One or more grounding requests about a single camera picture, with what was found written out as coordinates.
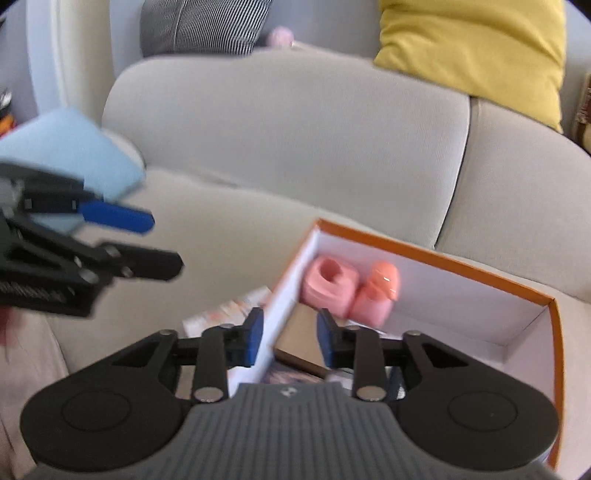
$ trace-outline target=pink toy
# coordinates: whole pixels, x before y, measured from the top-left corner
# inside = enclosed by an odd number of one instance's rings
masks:
[[[388,262],[378,262],[372,268],[367,283],[361,287],[349,318],[371,328],[380,328],[398,300],[400,274]]]
[[[286,27],[275,27],[267,36],[269,47],[291,47],[294,43],[293,32]]]
[[[302,302],[316,309],[328,309],[345,317],[353,298],[359,274],[351,265],[333,257],[320,256],[309,266],[301,288]]]

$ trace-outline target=sofa cushion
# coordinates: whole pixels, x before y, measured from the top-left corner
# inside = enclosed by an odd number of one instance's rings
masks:
[[[103,117],[149,166],[280,194],[430,248],[468,123],[465,95],[363,59],[282,50],[145,61],[117,79]]]
[[[566,137],[474,100],[437,250],[591,301],[591,161]]]

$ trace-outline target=brown cardboard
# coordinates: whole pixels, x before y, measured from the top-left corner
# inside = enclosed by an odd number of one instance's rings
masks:
[[[324,378],[330,371],[326,368],[316,337],[316,310],[298,303],[291,311],[279,334],[273,352],[275,358],[304,372]],[[339,326],[346,321],[335,318]]]

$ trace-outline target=beige sofa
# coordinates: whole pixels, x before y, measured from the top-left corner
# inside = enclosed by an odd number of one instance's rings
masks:
[[[157,225],[142,238],[88,226],[80,238],[174,249],[186,270],[170,284],[119,282],[92,320],[28,317],[20,351],[8,352],[8,365],[0,355],[2,395],[15,392],[0,403],[12,443],[5,464],[17,475],[32,465],[18,412],[36,388],[272,286],[318,216],[555,296],[566,359],[558,472],[571,480],[589,467],[591,161],[567,138],[369,61],[305,50],[140,63],[116,81],[103,127],[144,159],[147,181],[128,200]]]

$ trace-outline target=pink plush toy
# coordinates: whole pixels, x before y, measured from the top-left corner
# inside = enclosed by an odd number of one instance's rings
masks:
[[[285,48],[294,43],[294,34],[287,27],[275,27],[267,36],[267,46]]]

